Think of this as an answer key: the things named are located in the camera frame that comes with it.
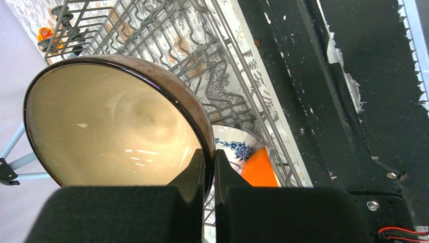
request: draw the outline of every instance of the bowl rim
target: bowl rim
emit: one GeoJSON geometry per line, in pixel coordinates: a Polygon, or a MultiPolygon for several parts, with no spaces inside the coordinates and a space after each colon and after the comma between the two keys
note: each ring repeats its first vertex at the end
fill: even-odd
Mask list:
{"type": "Polygon", "coordinates": [[[211,159],[210,148],[208,147],[208,145],[205,141],[205,138],[203,136],[202,131],[199,129],[198,124],[196,123],[194,118],[191,116],[191,114],[181,104],[181,102],[177,102],[177,99],[175,98],[175,96],[172,93],[170,93],[168,90],[166,90],[164,87],[158,85],[156,81],[154,81],[153,79],[151,79],[147,75],[141,73],[140,71],[138,71],[134,68],[131,68],[127,65],[121,64],[121,63],[113,61],[113,60],[104,59],[103,57],[88,57],[88,56],[66,59],[66,60],[62,60],[62,61],[59,61],[59,62],[56,62],[54,64],[49,65],[48,67],[43,69],[41,72],[39,72],[36,75],[36,77],[34,77],[34,79],[29,84],[29,86],[25,92],[25,96],[24,96],[23,122],[24,122],[25,134],[26,134],[27,139],[30,143],[31,149],[33,150],[34,154],[36,155],[36,158],[38,159],[40,164],[43,166],[43,168],[46,170],[46,172],[52,177],[52,179],[54,179],[54,181],[60,187],[65,187],[65,186],[54,175],[54,173],[52,173],[52,171],[49,169],[48,165],[43,161],[43,159],[41,159],[41,156],[37,150],[37,147],[31,138],[31,130],[27,124],[26,107],[28,104],[28,98],[29,98],[29,95],[31,93],[31,90],[33,89],[34,85],[43,76],[45,76],[46,74],[48,74],[51,71],[54,71],[55,69],[58,69],[58,68],[61,68],[64,66],[68,66],[68,65],[75,65],[75,64],[99,65],[99,66],[109,67],[109,68],[116,69],[118,71],[125,72],[125,73],[137,78],[138,80],[144,82],[145,84],[149,85],[150,87],[155,89],[157,92],[159,92],[162,96],[164,96],[182,114],[182,116],[189,123],[189,125],[191,126],[195,135],[197,136],[198,141],[200,142],[201,149],[203,151],[203,155],[204,155],[204,159],[205,159],[205,185],[204,185],[205,188],[204,189],[205,189],[206,195],[208,195],[210,188],[211,188],[211,185],[213,183],[213,177],[215,175],[214,161],[211,159]]]}

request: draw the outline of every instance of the dish rack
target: dish rack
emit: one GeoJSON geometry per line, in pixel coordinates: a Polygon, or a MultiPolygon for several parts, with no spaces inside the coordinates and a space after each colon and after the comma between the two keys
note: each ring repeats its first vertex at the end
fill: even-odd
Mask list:
{"type": "MultiPolygon", "coordinates": [[[[247,131],[267,145],[281,186],[303,186],[258,89],[258,70],[246,63],[248,54],[240,51],[216,0],[65,0],[52,14],[54,37],[39,43],[47,64],[76,54],[121,54],[162,66],[195,93],[212,124],[247,131]]],[[[14,138],[23,132],[21,125],[14,138]]],[[[35,159],[26,156],[21,166],[35,159]]],[[[207,226],[215,225],[213,198],[212,191],[205,203],[207,226]]]]}

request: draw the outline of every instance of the white floor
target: white floor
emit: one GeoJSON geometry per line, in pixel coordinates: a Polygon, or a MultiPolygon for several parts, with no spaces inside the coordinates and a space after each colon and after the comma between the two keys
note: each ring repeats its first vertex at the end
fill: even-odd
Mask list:
{"type": "MultiPolygon", "coordinates": [[[[0,150],[22,122],[22,104],[28,84],[46,64],[18,20],[0,0],[0,150]]],[[[11,161],[31,152],[25,135],[8,156],[11,161]]],[[[20,173],[42,172],[33,162],[20,173]]],[[[19,186],[0,184],[0,241],[24,242],[45,200],[59,186],[51,179],[20,181],[19,186]]]]}

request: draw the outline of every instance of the screw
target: screw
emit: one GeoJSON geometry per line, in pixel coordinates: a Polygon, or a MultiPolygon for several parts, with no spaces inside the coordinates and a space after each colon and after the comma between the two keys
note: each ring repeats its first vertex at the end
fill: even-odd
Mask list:
{"type": "Polygon", "coordinates": [[[366,203],[369,210],[375,212],[380,208],[380,204],[378,204],[376,201],[369,201],[366,203]]]}
{"type": "Polygon", "coordinates": [[[395,172],[388,172],[386,176],[391,180],[396,180],[398,178],[398,174],[396,174],[395,172]]]}

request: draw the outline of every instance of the red wire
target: red wire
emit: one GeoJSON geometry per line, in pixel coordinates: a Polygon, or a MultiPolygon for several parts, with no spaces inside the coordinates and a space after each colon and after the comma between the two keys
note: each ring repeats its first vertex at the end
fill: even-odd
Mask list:
{"type": "Polygon", "coordinates": [[[399,230],[399,231],[407,232],[407,233],[410,233],[410,234],[417,234],[417,235],[429,234],[429,231],[428,232],[416,232],[416,231],[412,231],[412,230],[409,230],[409,229],[404,229],[404,228],[394,227],[394,226],[389,226],[389,227],[381,228],[378,231],[378,233],[381,233],[381,232],[383,232],[385,230],[399,230]]]}
{"type": "Polygon", "coordinates": [[[429,239],[408,239],[408,238],[396,237],[396,236],[389,236],[388,239],[402,239],[402,240],[407,240],[411,242],[429,241],[429,239]]]}

